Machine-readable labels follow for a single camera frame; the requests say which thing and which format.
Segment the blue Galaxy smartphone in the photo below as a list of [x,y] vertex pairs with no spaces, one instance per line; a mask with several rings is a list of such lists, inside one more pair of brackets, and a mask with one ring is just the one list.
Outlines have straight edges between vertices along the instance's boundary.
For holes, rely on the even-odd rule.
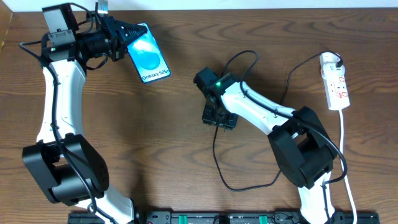
[[157,42],[146,23],[140,23],[147,32],[128,45],[127,51],[144,84],[171,76],[171,71]]

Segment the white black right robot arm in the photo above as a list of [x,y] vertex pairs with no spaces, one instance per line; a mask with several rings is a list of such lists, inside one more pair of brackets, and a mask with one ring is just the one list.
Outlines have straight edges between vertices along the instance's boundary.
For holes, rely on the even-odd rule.
[[258,94],[227,71],[217,75],[206,67],[194,84],[206,98],[202,120],[216,128],[233,129],[242,117],[268,138],[280,173],[297,188],[300,213],[309,223],[333,223],[330,184],[347,176],[342,151],[330,139],[314,110],[284,107]]

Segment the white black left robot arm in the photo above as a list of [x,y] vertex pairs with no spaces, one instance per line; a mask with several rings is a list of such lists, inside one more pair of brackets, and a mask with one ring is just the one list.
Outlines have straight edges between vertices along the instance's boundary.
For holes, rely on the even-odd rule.
[[116,20],[108,3],[97,1],[86,12],[89,29],[81,31],[72,9],[70,2],[43,8],[49,31],[36,58],[45,77],[44,118],[23,163],[52,203],[83,208],[105,223],[145,223],[132,199],[109,183],[104,159],[84,137],[81,106],[88,61],[122,59],[147,28]]

